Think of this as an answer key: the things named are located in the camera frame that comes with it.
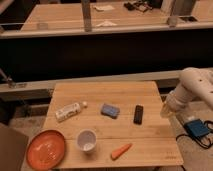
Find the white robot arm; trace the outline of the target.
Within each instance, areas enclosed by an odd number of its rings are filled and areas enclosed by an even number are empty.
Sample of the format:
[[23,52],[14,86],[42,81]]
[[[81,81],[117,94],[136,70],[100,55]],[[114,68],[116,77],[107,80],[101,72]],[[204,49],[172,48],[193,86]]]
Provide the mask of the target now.
[[188,67],[179,74],[179,83],[167,95],[160,115],[168,118],[183,111],[188,103],[199,97],[213,110],[213,71]]

